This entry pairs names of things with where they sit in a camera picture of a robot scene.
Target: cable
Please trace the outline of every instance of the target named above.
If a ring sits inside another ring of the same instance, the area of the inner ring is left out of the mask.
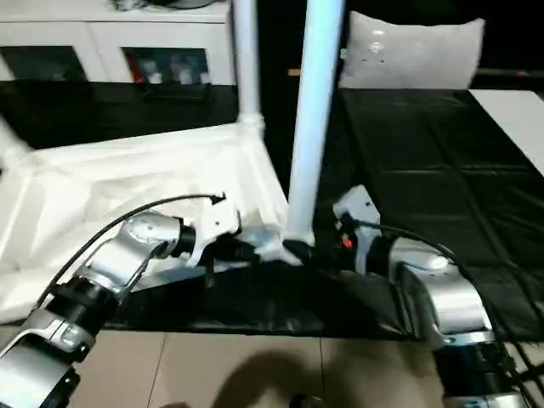
[[[149,3],[153,6],[153,9],[157,8],[172,11],[202,9],[217,1],[218,0],[151,0]]]
[[[536,370],[536,375],[544,376],[544,363],[539,363],[535,365],[535,370]],[[521,379],[524,381],[530,380],[529,370],[522,371],[519,373],[519,375],[521,376]]]
[[[160,200],[148,202],[147,204],[144,204],[143,206],[139,206],[134,208],[133,210],[129,212],[125,212],[122,216],[114,219],[109,224],[107,224],[104,228],[102,228],[99,232],[93,235],[93,237],[88,240],[79,250],[70,258],[68,259],[68,262],[66,262],[62,268],[59,269],[59,272],[57,272],[53,279],[48,283],[43,293],[40,295],[36,303],[34,304],[34,307],[32,307],[32,311],[29,313],[29,316],[34,312],[36,309],[39,309],[40,306],[42,306],[43,302],[47,298],[48,294],[51,292],[51,289],[53,286],[57,284],[59,279],[66,273],[66,271],[76,262],[79,257],[81,257],[85,251],[87,251],[103,234],[111,230],[113,227],[121,223],[127,218],[132,217],[133,215],[136,215],[137,213],[140,213],[144,210],[148,210],[152,207],[160,206],[161,204],[166,204],[168,202],[173,201],[183,201],[183,200],[192,200],[197,198],[209,198],[212,200],[212,202],[218,202],[224,199],[224,197],[221,197],[219,195],[209,195],[209,194],[189,194],[189,195],[176,195],[175,197],[168,197],[163,198]]]
[[[459,273],[465,279],[467,279],[467,281],[469,281],[471,284],[473,284],[474,286],[477,286],[472,276],[470,276],[470,274],[468,273],[468,268],[459,260],[456,254],[452,250],[448,249],[447,247],[437,242],[431,241],[428,238],[425,238],[424,236],[419,235],[415,232],[409,231],[408,229],[402,229],[402,228],[394,227],[391,225],[385,225],[385,224],[375,224],[375,223],[371,223],[368,221],[361,221],[361,220],[354,220],[354,222],[357,225],[362,227],[372,228],[374,230],[381,230],[385,232],[391,232],[396,234],[399,237],[408,238],[415,241],[420,241],[429,245],[430,247],[436,249],[437,251],[439,251],[446,257],[448,257],[454,264],[457,265],[457,267],[459,268]],[[493,325],[497,327],[502,326],[507,336],[510,337],[510,342],[516,348],[516,351],[518,351],[519,355],[521,356],[521,359],[527,365],[527,371],[531,376],[531,380],[535,382],[540,394],[544,398],[544,384],[542,383],[542,380],[538,377],[538,375],[536,375],[535,366],[532,364],[529,357],[523,350],[523,347],[514,338],[513,332],[510,329],[510,327],[507,325],[506,321],[500,316],[500,314],[496,311],[496,309],[490,304],[490,302],[487,301],[487,299],[485,299],[485,297],[481,293],[480,293],[480,296],[482,297],[482,303],[484,307],[488,310],[488,312],[490,312],[490,319],[492,318]],[[506,346],[502,340],[500,340],[500,344],[504,348],[504,350],[506,350]],[[510,373],[510,376],[512,377],[512,379],[516,382],[516,385],[518,386],[519,391],[522,393],[524,398],[526,398],[527,402],[530,403],[531,406],[538,406],[538,404],[535,402],[533,397],[528,393],[527,388],[523,384],[523,381],[521,380],[519,373],[515,370],[515,367],[509,367],[508,372]]]

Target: white pole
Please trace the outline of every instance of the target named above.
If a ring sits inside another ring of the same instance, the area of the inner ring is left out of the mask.
[[[308,0],[286,237],[312,241],[315,198],[342,31],[343,0]]]
[[[239,122],[261,122],[256,0],[235,0],[235,48]]]

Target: black tablecloth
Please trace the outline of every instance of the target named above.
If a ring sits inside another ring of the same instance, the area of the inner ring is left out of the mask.
[[[235,90],[174,99],[129,84],[0,84],[0,109],[43,148],[233,122]],[[265,143],[287,192],[297,89],[263,101]],[[544,182],[467,92],[335,95],[314,218],[332,239],[331,205],[365,184],[382,219],[458,252],[520,339],[542,340]],[[527,299],[535,302],[531,305]],[[372,306],[378,304],[381,313]],[[267,263],[131,294],[110,327],[295,336],[413,336],[386,282],[333,280]]]

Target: beige floor tile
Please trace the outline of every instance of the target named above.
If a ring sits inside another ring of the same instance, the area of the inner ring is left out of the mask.
[[[0,349],[15,334],[18,327],[0,326]]]
[[[153,388],[163,333],[103,331],[76,371],[82,380],[74,408],[146,408]]]
[[[287,408],[321,384],[319,339],[168,334],[150,408]]]
[[[436,408],[442,388],[422,343],[323,339],[327,406]]]
[[[533,365],[537,366],[539,363],[544,361],[544,343],[522,343],[521,346],[524,348],[525,353],[527,354],[527,357],[529,357],[529,360],[533,363]],[[527,366],[519,356],[518,352],[516,351],[516,348],[512,344],[507,344],[507,349],[510,355],[513,357],[514,361],[516,362],[516,367],[519,372],[524,371]],[[535,401],[540,405],[544,406],[544,398],[542,398],[542,395],[538,391],[538,388],[536,387],[534,382],[527,382],[526,383],[527,389],[533,395],[535,398]]]

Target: white cabinet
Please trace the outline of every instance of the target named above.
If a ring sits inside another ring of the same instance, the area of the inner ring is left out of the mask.
[[[117,12],[107,0],[0,0],[0,80],[235,82],[230,1]]]
[[[113,82],[234,83],[227,24],[89,23]]]
[[[0,80],[108,81],[82,22],[0,22]]]

